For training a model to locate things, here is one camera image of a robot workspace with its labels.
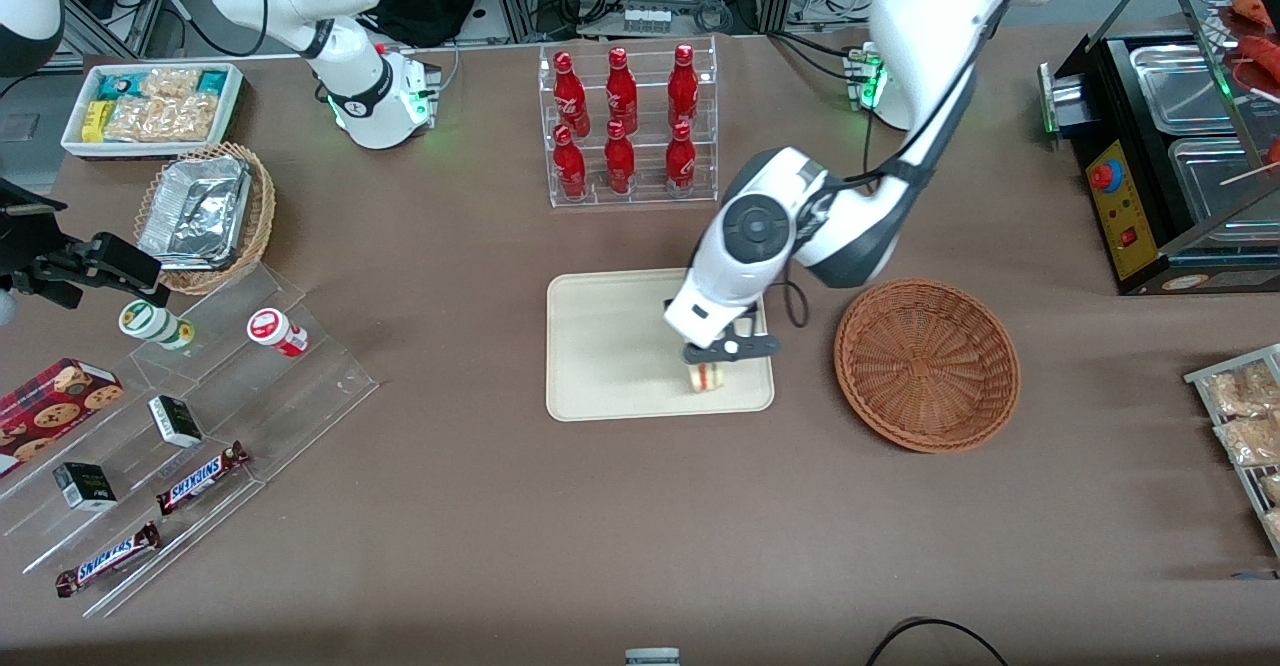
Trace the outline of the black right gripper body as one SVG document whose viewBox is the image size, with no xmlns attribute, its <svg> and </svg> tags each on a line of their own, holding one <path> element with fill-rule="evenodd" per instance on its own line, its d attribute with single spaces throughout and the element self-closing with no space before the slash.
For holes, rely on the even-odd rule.
<svg viewBox="0 0 1280 666">
<path fill-rule="evenodd" d="M 56 214 L 64 202 L 36 195 L 1 179 L 1 277 L 13 283 L 24 274 L 40 280 L 65 280 L 67 274 L 50 268 L 47 256 L 63 254 L 68 241 L 61 233 Z"/>
</svg>

